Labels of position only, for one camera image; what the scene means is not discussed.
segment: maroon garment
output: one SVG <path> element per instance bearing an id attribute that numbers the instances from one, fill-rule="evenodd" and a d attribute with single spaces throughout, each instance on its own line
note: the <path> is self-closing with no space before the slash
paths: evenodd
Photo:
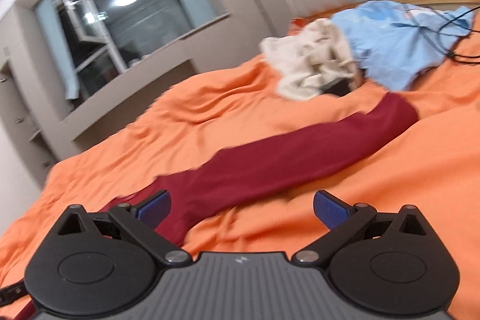
<path id="1" fill-rule="evenodd" d="M 289 188 L 325 178 L 372 155 L 418 121 L 400 95 L 387 93 L 368 114 L 312 125 L 290 133 L 220 150 L 195 170 L 159 176 L 151 185 L 111 206 L 136 204 L 168 190 L 169 216 L 155 231 L 181 245 L 187 232 L 207 217 Z"/>

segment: blue gripper pad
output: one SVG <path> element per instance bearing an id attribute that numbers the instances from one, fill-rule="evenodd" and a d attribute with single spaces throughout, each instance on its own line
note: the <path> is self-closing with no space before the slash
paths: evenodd
<path id="1" fill-rule="evenodd" d="M 169 215 L 171 207 L 172 199 L 169 192 L 165 191 L 152 199 L 147 199 L 145 205 L 137 209 L 135 218 L 155 229 Z"/>
<path id="2" fill-rule="evenodd" d="M 337 228 L 350 217 L 349 210 L 332 198 L 322 191 L 316 192 L 313 198 L 315 216 L 330 230 Z"/>

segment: pile of clothes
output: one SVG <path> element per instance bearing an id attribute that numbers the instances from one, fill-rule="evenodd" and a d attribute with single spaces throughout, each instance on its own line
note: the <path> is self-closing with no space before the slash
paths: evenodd
<path id="1" fill-rule="evenodd" d="M 470 34 L 473 13 L 468 11 L 370 1 L 311 22 L 298 35 L 267 38 L 260 49 L 283 75 L 278 93 L 292 100 L 320 95 L 337 79 L 348 79 L 353 90 L 362 84 L 362 70 L 388 90 L 405 91 L 444 61 L 444 49 Z"/>

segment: white logo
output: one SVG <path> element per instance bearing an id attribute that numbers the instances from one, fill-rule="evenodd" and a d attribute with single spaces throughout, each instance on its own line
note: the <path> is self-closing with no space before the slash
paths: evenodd
<path id="1" fill-rule="evenodd" d="M 240 256 L 238 258 L 235 258 L 235 261 L 239 264 L 244 264 L 244 263 L 248 262 L 248 258 L 246 258 L 244 256 Z"/>

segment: gray gripper base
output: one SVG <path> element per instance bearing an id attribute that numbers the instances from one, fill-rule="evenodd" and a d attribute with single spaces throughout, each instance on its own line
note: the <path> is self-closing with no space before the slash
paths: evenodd
<path id="1" fill-rule="evenodd" d="M 167 270 L 140 304 L 109 320 L 380 320 L 347 304 L 316 269 L 275 253 L 203 253 Z M 448 320 L 439 312 L 421 320 Z M 39 314 L 35 320 L 58 320 Z"/>

